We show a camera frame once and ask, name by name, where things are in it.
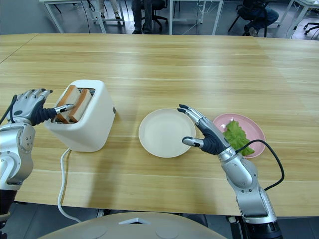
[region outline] green lettuce leaf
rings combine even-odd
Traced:
[[[226,125],[226,127],[227,131],[224,132],[224,136],[235,150],[238,150],[249,143],[245,131],[243,131],[237,121],[230,122],[228,125]],[[241,151],[243,156],[252,154],[254,152],[255,151],[250,147],[247,147]]]

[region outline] floor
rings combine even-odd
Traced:
[[[239,2],[226,1],[223,5],[221,18],[217,28],[217,35],[241,35],[245,21],[240,19],[234,25],[233,29],[228,33],[228,27],[236,18],[235,7]],[[106,17],[113,18],[113,12],[109,1],[105,1],[108,14]],[[108,33],[126,33],[131,34],[134,30],[133,15],[131,11],[131,1],[127,0],[128,12],[125,8],[124,0],[122,0],[125,25],[114,22],[105,24]],[[100,33],[98,24],[92,22],[91,10],[86,3],[78,5],[58,4],[57,9],[53,9],[62,28],[67,33]],[[280,15],[285,11],[287,4],[272,3],[271,7],[279,12]],[[181,2],[180,9],[176,4],[175,17],[178,18],[200,18],[202,11],[201,3],[197,2]],[[285,38],[291,19],[298,13],[300,9],[293,7],[287,15],[285,21],[280,27],[270,27],[268,29],[268,37]],[[174,22],[174,34],[198,34],[211,35],[214,17],[217,12],[217,4],[208,2],[205,9],[203,24],[196,24],[196,20],[184,22]],[[163,9],[158,12],[159,15],[168,17],[169,11]],[[310,32],[304,35],[304,25],[307,22],[319,22],[316,12],[308,12],[307,17],[300,22],[297,30],[292,38],[318,40],[318,31]],[[153,24],[153,34],[168,34],[168,24],[163,23],[162,31],[159,30],[157,24]],[[57,29],[48,16],[48,13],[38,0],[0,0],[0,34],[16,34],[16,33],[56,33]],[[58,230],[63,227],[74,224],[75,222],[63,217],[58,208],[52,205],[40,204],[13,204],[11,207],[12,216],[8,220],[7,225],[3,229],[4,233],[8,233],[8,238],[12,239],[33,239]],[[65,211],[73,216],[78,217],[82,221],[95,218],[98,215],[98,209],[73,208],[65,207]],[[122,211],[110,210],[108,213],[117,213]],[[200,222],[210,229],[222,234],[226,238],[231,239],[230,225],[225,216],[219,215],[190,215],[182,214],[192,220]],[[284,238],[294,239],[319,239],[319,217],[312,218],[279,218],[279,224],[283,232]]]
[[[0,33],[1,34],[15,34],[15,33],[55,33],[58,32],[55,25],[52,23],[49,14],[42,3],[38,0],[0,0]],[[134,30],[133,14],[131,11],[131,1],[126,0],[128,10],[125,7],[125,0],[121,0],[125,25],[120,22],[112,21],[105,23],[106,31],[108,33],[126,33],[131,34]],[[217,27],[217,35],[241,35],[243,33],[243,26],[246,23],[243,19],[239,19],[234,25],[233,29],[228,32],[228,28],[236,18],[236,6],[241,2],[225,1],[219,24]],[[173,23],[173,34],[191,34],[191,35],[211,35],[212,26],[217,13],[217,3],[207,2],[204,10],[203,24],[196,24],[196,19],[200,19],[202,9],[202,2],[180,2],[180,7],[176,2],[175,17],[176,18],[194,18],[183,22]],[[286,10],[288,3],[270,3],[270,6],[275,9],[279,16],[282,16]],[[111,4],[108,0],[105,1],[105,6],[108,10],[106,18],[114,18]],[[67,33],[101,33],[98,24],[92,21],[92,12],[88,8],[87,1],[82,4],[57,4],[57,7],[62,13],[53,7],[53,12],[56,15],[62,28]],[[268,37],[285,38],[287,37],[287,30],[290,23],[296,14],[301,11],[301,7],[293,6],[286,16],[283,24],[280,27],[272,25],[268,29]],[[169,9],[164,8],[158,11],[158,15],[168,17]],[[298,39],[312,39],[317,40],[319,31],[313,30],[307,36],[304,35],[304,25],[308,22],[319,22],[318,12],[309,11],[307,16],[299,23],[297,30],[292,38]],[[153,24],[153,34],[168,34],[168,24],[163,24],[162,31],[159,30],[157,23]],[[259,36],[263,36],[263,30],[259,32]]]
[[[98,209],[63,207],[66,213],[86,221],[96,218]],[[8,239],[35,239],[70,226],[76,222],[60,214],[57,206],[42,204],[17,204],[10,209],[11,217],[3,233],[8,234]],[[125,211],[106,210],[107,214],[122,213]],[[231,239],[230,224],[222,215],[180,214]],[[283,237],[286,239],[319,239],[319,217],[309,218],[279,218],[278,220]]]

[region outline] black cable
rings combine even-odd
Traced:
[[[89,9],[92,11],[92,12],[95,12],[95,7],[91,4],[90,0],[87,0],[88,4],[89,4]]]
[[[310,40],[313,39],[313,37],[316,35],[316,33],[319,31],[319,29],[314,33],[314,35],[312,36],[312,38]]]
[[[85,8],[84,8],[84,6],[83,6],[83,0],[81,0],[81,4],[82,4],[83,10],[84,10],[84,12],[85,12],[86,22],[88,23],[88,29],[89,29],[89,33],[90,33],[90,26],[89,26],[88,15],[86,14],[86,10],[85,10]]]
[[[271,188],[277,186],[278,184],[280,184],[280,183],[284,180],[284,178],[285,178],[285,172],[284,172],[284,168],[283,168],[283,166],[282,166],[282,164],[281,164],[281,162],[280,162],[278,156],[277,156],[276,153],[274,152],[274,150],[273,150],[266,142],[264,142],[264,141],[261,140],[261,139],[255,139],[255,140],[250,141],[250,142],[249,142],[248,144],[246,144],[244,147],[240,148],[239,150],[236,150],[236,153],[238,153],[238,152],[244,150],[244,149],[247,148],[249,145],[251,145],[252,143],[255,143],[255,142],[262,142],[264,145],[267,146],[267,148],[271,151],[271,153],[272,153],[273,156],[275,157],[275,159],[276,159],[276,161],[277,161],[277,163],[278,163],[278,165],[279,165],[279,167],[280,167],[280,171],[281,171],[281,178],[280,178],[276,183],[274,183],[274,184],[268,186],[267,188],[265,188],[265,191],[267,191],[268,189],[271,189]]]
[[[6,115],[7,115],[9,112],[10,112],[10,120],[11,120],[12,123],[14,123],[13,117],[12,117],[12,107],[13,107],[15,101],[16,101],[16,97],[17,97],[17,95],[14,95],[14,96],[13,96],[12,101],[11,101],[11,103],[10,103],[8,109],[5,111],[4,115],[3,115],[2,118],[0,119],[0,124],[3,122],[3,120],[4,120],[5,117],[6,117]]]

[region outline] wood grain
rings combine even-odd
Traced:
[[[0,63],[36,34],[0,35]]]
[[[302,41],[301,47],[295,40],[235,36],[39,34],[0,64],[0,111],[13,93],[53,89],[45,103],[52,107],[71,82],[102,80],[117,114],[100,151],[71,152],[63,204],[224,215],[239,210],[217,157],[195,148],[177,158],[155,157],[141,146],[138,128],[150,112],[178,104],[211,119],[242,114],[263,129],[285,168],[285,182],[269,190],[276,214],[318,216],[314,42]],[[300,52],[302,67],[295,59]],[[56,204],[66,147],[43,125],[35,129],[34,171],[16,199]],[[262,186],[280,178],[267,150],[252,161]]]

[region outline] bread slice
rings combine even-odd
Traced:
[[[64,96],[62,99],[58,102],[58,106],[62,106],[65,104],[74,104],[76,105],[78,98],[80,97],[80,92],[78,88],[75,85],[70,85],[65,92]],[[69,117],[70,111],[65,111],[60,114],[58,114],[56,117],[62,121],[62,123],[69,123],[70,117]]]
[[[69,117],[70,117],[72,122],[77,123],[81,119],[81,117],[82,117],[86,107],[88,106],[91,98],[92,98],[92,96],[91,96],[90,91],[88,89],[82,89],[78,101],[76,102],[74,108],[69,113]]]

